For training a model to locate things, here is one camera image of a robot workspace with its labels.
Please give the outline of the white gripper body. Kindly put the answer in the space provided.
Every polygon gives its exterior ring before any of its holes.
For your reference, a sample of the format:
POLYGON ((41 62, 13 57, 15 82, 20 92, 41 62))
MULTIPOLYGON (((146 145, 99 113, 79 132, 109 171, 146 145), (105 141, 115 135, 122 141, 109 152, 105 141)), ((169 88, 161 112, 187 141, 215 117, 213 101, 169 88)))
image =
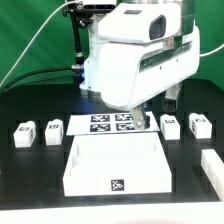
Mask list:
POLYGON ((107 43, 100 54, 101 96, 111 108, 127 111, 153 98, 196 73, 199 66, 200 34, 193 31, 183 37, 189 50, 171 58, 159 59, 145 70, 143 58, 163 47, 162 42, 150 45, 107 43))

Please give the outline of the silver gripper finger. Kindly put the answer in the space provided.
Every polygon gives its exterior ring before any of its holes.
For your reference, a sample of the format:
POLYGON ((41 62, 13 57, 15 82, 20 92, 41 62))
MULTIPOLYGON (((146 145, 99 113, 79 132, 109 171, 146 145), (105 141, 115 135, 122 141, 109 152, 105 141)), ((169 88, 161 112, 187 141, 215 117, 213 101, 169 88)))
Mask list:
POLYGON ((130 110, 133 117, 133 125, 136 130, 146 129, 146 114, 142 107, 135 107, 130 110))

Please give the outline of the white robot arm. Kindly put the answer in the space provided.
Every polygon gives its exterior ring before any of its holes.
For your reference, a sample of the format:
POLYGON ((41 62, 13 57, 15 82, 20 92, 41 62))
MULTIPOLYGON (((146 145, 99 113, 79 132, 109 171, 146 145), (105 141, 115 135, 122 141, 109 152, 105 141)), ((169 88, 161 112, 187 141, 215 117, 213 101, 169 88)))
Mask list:
POLYGON ((130 112, 135 129, 146 129, 145 103, 162 92, 175 99, 198 69, 194 7, 195 0, 83 0, 91 24, 82 88, 130 112))

